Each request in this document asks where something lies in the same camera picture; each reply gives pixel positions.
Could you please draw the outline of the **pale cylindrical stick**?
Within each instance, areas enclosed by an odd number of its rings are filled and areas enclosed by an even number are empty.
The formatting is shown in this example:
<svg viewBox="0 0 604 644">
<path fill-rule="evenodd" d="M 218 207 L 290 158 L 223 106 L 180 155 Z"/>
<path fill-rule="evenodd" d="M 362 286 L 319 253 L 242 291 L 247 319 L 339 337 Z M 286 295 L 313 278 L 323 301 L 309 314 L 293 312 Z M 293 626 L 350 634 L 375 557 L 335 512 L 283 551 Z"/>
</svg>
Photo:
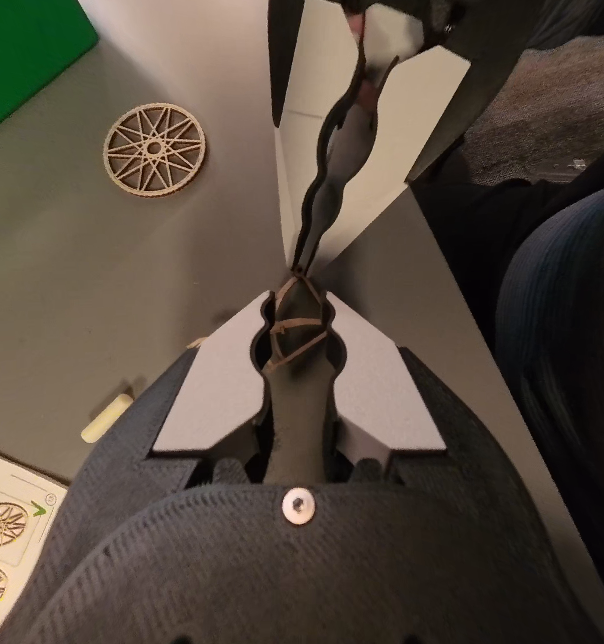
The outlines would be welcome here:
<svg viewBox="0 0 604 644">
<path fill-rule="evenodd" d="M 127 393 L 118 395 L 81 431 L 81 439 L 87 444 L 99 441 L 133 402 Z"/>
</svg>

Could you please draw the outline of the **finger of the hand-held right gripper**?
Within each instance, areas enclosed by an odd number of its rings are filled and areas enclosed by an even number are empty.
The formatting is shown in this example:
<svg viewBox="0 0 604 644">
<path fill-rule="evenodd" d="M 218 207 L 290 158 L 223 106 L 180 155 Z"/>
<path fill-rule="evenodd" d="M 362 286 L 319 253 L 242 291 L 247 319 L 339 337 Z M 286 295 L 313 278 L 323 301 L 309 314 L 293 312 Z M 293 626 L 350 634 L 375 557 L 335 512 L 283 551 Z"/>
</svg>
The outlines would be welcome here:
<svg viewBox="0 0 604 644">
<path fill-rule="evenodd" d="M 339 4 L 304 1 L 282 105 L 274 111 L 276 169 L 285 260 L 301 261 L 312 228 L 315 196 L 327 175 L 328 145 L 344 120 L 362 70 L 356 44 Z"/>
<path fill-rule="evenodd" d="M 310 276 L 336 259 L 407 188 L 408 173 L 470 67 L 467 59 L 435 46 L 389 72 L 370 155 L 345 186 L 338 217 L 310 262 Z"/>
</svg>

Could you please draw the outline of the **printed instruction sheet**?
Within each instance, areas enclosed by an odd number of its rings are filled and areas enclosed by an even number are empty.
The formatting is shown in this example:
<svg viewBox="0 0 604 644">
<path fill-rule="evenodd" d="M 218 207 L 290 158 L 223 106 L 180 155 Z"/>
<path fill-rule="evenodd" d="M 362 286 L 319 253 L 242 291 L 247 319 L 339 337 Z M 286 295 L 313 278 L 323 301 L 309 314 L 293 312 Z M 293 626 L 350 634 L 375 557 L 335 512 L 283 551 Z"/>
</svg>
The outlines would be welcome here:
<svg viewBox="0 0 604 644">
<path fill-rule="evenodd" d="M 37 564 L 67 486 L 0 456 L 0 625 Z"/>
</svg>

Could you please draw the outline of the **wooden spoked wheel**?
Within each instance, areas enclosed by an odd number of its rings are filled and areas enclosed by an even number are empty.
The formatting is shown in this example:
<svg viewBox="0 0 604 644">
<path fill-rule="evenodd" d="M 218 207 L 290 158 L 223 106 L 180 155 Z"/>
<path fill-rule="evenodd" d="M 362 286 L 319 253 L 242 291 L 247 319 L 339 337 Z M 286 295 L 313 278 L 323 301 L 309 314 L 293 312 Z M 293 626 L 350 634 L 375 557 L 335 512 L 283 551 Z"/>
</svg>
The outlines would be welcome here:
<svg viewBox="0 0 604 644">
<path fill-rule="evenodd" d="M 142 198 L 167 197 L 184 189 L 200 174 L 206 156 L 207 138 L 197 118 L 165 102 L 123 114 L 103 144 L 109 179 Z"/>
</svg>

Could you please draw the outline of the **wooden frame model part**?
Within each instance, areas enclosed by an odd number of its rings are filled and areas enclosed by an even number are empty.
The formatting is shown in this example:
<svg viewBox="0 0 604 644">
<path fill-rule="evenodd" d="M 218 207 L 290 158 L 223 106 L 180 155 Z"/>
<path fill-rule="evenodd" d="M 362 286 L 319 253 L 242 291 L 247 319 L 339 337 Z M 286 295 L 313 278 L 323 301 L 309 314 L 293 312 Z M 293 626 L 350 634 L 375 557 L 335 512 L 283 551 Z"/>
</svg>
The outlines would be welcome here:
<svg viewBox="0 0 604 644">
<path fill-rule="evenodd" d="M 275 295 L 274 321 L 268 332 L 270 358 L 265 375 L 300 361 L 328 335 L 320 289 L 301 269 L 294 269 Z"/>
</svg>

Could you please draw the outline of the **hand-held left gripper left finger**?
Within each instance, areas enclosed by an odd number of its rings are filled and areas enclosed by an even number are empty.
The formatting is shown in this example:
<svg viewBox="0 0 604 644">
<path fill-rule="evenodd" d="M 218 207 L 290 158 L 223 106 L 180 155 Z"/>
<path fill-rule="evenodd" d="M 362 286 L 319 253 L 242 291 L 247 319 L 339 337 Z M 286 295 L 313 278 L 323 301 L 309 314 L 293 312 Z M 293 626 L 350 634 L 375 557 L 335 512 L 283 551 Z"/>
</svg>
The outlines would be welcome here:
<svg viewBox="0 0 604 644">
<path fill-rule="evenodd" d="M 153 444 L 155 455 L 257 455 L 269 394 L 258 361 L 274 292 L 265 291 L 197 348 Z"/>
</svg>

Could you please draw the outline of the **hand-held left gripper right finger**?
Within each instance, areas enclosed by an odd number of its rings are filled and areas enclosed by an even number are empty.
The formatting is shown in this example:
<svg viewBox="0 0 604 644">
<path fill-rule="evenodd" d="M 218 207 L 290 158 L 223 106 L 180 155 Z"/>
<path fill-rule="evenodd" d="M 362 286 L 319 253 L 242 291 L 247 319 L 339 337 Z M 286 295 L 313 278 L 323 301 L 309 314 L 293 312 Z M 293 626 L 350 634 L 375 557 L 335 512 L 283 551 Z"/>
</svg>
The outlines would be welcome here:
<svg viewBox="0 0 604 644">
<path fill-rule="evenodd" d="M 338 451 L 349 461 L 444 453 L 444 439 L 399 347 L 333 293 L 325 299 L 341 360 L 332 389 Z"/>
</svg>

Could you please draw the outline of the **person's blue trouser leg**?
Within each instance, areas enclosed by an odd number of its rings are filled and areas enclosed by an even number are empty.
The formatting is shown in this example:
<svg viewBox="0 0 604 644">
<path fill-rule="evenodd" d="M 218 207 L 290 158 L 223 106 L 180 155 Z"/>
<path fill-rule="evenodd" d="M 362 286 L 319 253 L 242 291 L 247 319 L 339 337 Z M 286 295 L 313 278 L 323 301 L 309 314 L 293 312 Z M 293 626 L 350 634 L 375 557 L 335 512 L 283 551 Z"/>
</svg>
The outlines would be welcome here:
<svg viewBox="0 0 604 644">
<path fill-rule="evenodd" d="M 494 356 L 604 584 L 604 189 L 508 264 Z"/>
</svg>

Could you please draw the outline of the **green box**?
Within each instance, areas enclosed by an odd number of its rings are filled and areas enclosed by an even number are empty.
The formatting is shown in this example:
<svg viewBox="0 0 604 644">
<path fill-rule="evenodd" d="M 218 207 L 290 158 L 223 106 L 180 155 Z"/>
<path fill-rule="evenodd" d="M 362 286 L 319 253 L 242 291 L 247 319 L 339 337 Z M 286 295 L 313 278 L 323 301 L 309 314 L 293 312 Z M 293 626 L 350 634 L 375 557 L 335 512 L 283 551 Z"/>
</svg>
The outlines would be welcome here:
<svg viewBox="0 0 604 644">
<path fill-rule="evenodd" d="M 79 1 L 0 1 L 0 123 L 98 39 Z"/>
</svg>

